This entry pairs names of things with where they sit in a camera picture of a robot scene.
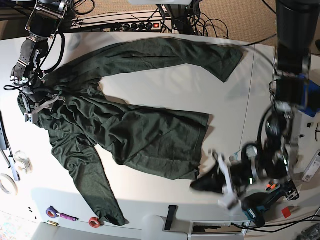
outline red object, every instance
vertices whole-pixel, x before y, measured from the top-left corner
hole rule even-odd
[[[98,227],[100,227],[100,222],[99,219],[97,217],[92,217],[89,220],[89,225],[95,229],[97,229]]]
[[[282,214],[283,214],[284,218],[287,219],[288,217],[291,216],[290,209],[288,207],[282,209]]]

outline red tape roll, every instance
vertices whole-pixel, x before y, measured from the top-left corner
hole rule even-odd
[[[98,227],[100,227],[100,222],[99,219],[97,217],[92,217],[89,220],[89,225],[95,229],[97,229]]]

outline jacket sleeve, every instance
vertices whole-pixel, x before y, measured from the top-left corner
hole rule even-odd
[[[76,188],[100,221],[126,224],[94,143],[63,119],[49,130],[52,154],[69,171]]]

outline table surface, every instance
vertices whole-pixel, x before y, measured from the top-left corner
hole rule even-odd
[[[61,64],[108,45],[162,36],[210,44],[244,44],[218,38],[159,33],[73,33],[66,34],[66,49]],[[20,48],[24,41],[25,38],[0,41],[2,53],[0,108],[13,152],[25,152],[34,170],[29,175],[21,176],[21,182],[17,183],[19,189],[17,196],[4,196],[4,193],[0,193],[2,194],[0,211],[30,220],[35,220],[37,217],[37,221],[46,222],[50,219],[45,211],[49,206],[54,206],[59,212],[80,219],[79,222],[71,222],[58,218],[56,221],[62,227],[116,236],[119,228],[111,224],[106,223],[106,226],[97,229],[87,224],[89,218],[95,215],[75,188],[68,171],[51,155],[52,147],[48,132],[25,123],[17,105],[18,92],[3,90],[3,86],[10,83],[11,70],[19,59]],[[43,69],[48,69],[56,63],[60,53],[60,43],[61,40],[57,37],[56,44]],[[273,52],[273,48],[268,46],[248,47],[244,58],[226,83],[222,83],[201,67],[184,64],[104,77],[100,87],[106,98],[111,101],[210,114],[210,127],[202,145],[201,171],[205,172],[214,164],[206,157],[209,149],[214,148],[230,156],[247,141],[255,140],[261,116],[270,103],[268,85],[272,79],[272,66],[260,53],[272,59]],[[317,76],[320,58],[312,57],[312,61],[313,72],[311,73]],[[315,119],[310,119],[304,115],[303,121],[317,123],[320,122],[320,118],[316,116]],[[306,137],[300,143],[300,152],[304,157],[297,166],[297,172],[304,171],[320,148],[314,139],[314,129],[305,127],[301,131]],[[172,181],[120,166],[114,162],[109,152],[100,146],[96,149],[111,188],[125,218],[129,221],[129,224],[121,228],[119,237],[139,238],[143,217],[150,214],[166,217],[169,205],[179,207],[173,231],[188,232],[191,220],[246,220],[239,210],[228,212],[220,208],[218,206],[220,196],[190,191],[191,181],[189,180]],[[0,168],[1,173],[12,175],[11,171],[6,169],[3,160],[0,161]],[[299,204],[300,209],[293,214],[294,218],[315,212],[318,208],[317,199],[320,192],[316,182],[318,181],[314,179],[311,183],[300,185],[301,198],[295,202],[281,202],[277,208]],[[273,215],[278,222],[284,221],[279,213]],[[306,225],[295,228],[295,231],[291,231],[290,234],[294,236],[301,232],[303,226]],[[261,233],[250,232],[248,235],[257,238],[265,237]]]

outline dark green jacket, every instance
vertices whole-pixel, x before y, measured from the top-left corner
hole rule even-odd
[[[225,82],[242,55],[232,47],[149,38],[107,46],[44,77],[45,85],[66,101],[57,102],[53,113],[41,111],[37,125],[48,130],[52,154],[101,221],[126,224],[95,145],[110,151],[119,165],[171,180],[194,180],[209,115],[110,102],[98,90],[100,79],[192,64]]]

